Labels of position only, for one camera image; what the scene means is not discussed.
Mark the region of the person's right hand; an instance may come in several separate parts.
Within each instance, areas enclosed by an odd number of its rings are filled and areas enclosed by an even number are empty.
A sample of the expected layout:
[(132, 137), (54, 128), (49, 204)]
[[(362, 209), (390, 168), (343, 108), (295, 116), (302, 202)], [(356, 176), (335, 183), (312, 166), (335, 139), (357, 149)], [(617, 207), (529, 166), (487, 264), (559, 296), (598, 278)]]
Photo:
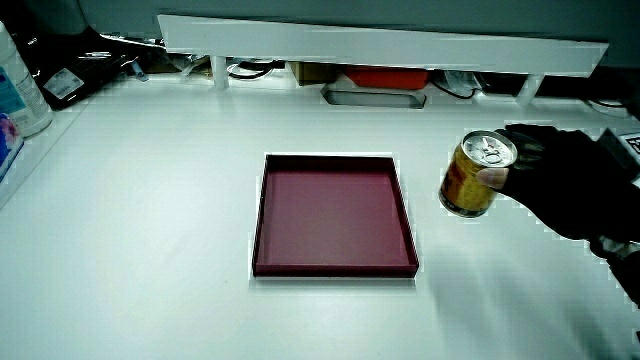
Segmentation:
[(608, 150), (579, 130), (510, 124), (497, 133), (516, 146), (517, 160), (478, 172), (481, 184), (563, 237), (639, 240), (639, 188)]

